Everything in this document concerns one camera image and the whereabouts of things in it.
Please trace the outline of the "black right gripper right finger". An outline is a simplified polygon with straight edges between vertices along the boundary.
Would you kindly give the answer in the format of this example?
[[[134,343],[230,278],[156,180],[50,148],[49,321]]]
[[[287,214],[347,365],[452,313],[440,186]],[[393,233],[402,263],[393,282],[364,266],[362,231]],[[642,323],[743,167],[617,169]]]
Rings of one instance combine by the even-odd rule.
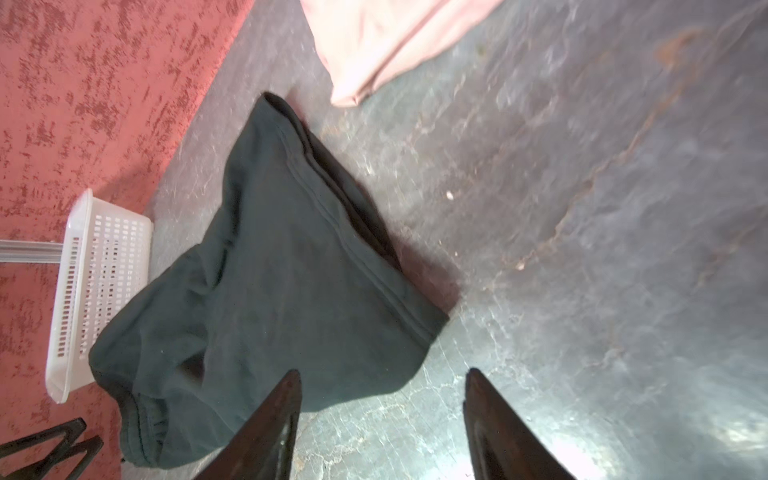
[[[574,479],[477,368],[466,376],[463,417],[476,479]]]

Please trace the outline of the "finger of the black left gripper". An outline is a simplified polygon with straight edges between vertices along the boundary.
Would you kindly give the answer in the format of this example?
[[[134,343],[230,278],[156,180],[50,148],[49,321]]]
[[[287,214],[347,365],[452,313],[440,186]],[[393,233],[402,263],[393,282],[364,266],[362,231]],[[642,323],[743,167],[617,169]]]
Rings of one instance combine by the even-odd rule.
[[[6,479],[39,480],[46,479],[49,474],[63,464],[69,464],[72,469],[66,473],[66,479],[79,479],[85,470],[91,465],[97,454],[104,446],[103,440],[94,436],[77,444],[71,445],[60,457],[53,462],[49,459],[53,454],[43,460],[21,467],[5,475]]]
[[[52,450],[54,457],[61,456],[75,445],[76,440],[85,432],[87,424],[83,418],[76,418],[45,430],[11,440],[1,445],[1,457],[19,453],[46,441],[58,438],[60,442]]]

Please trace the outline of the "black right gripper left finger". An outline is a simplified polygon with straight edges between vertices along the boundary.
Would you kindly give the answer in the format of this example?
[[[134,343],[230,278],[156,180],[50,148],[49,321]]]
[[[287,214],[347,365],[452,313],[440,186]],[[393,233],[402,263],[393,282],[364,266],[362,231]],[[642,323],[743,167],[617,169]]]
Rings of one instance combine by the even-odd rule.
[[[293,369],[196,479],[288,480],[301,404],[301,376]]]

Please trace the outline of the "black shorts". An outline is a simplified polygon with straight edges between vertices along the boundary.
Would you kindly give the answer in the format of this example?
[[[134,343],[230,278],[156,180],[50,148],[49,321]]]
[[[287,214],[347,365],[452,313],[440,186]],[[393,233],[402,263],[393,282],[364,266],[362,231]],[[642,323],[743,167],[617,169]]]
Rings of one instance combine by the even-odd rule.
[[[447,321],[374,203],[267,92],[202,241],[119,311],[89,365],[118,404],[123,458],[172,469],[224,447],[290,370],[306,412],[400,390]]]

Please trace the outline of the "pink shorts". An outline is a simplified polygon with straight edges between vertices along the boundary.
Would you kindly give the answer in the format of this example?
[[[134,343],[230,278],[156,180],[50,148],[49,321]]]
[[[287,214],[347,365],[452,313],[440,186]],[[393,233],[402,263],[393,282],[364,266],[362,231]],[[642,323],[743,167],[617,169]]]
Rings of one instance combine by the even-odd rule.
[[[331,77],[330,103],[359,105],[485,20],[499,0],[303,1],[316,52]]]

